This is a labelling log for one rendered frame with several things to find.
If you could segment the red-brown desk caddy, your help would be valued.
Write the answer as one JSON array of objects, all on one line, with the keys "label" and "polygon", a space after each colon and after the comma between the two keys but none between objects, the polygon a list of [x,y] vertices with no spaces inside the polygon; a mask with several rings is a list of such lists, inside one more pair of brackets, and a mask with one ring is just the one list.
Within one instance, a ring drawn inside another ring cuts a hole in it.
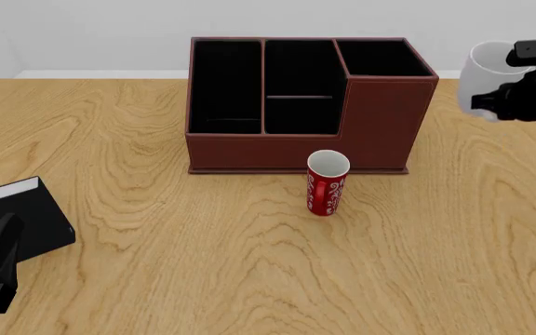
[{"label": "red-brown desk caddy", "polygon": [[438,76],[405,38],[195,37],[193,174],[292,174],[318,150],[404,174]]}]

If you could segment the red mug with white pattern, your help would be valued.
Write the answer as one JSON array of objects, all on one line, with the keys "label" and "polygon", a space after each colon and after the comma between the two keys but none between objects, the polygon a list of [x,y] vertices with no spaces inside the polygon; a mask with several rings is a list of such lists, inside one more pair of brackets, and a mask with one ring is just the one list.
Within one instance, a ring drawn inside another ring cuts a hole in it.
[{"label": "red mug with white pattern", "polygon": [[334,150],[318,150],[307,158],[307,208],[315,215],[335,213],[342,197],[350,161]]}]

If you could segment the black book with white pages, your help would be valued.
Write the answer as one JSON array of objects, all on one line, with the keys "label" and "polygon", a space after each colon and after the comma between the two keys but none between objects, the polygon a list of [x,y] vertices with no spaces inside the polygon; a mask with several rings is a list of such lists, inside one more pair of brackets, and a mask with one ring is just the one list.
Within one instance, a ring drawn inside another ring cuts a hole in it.
[{"label": "black book with white pages", "polygon": [[18,261],[26,261],[75,242],[75,230],[35,176],[0,186],[0,219],[16,214],[23,222]]}]

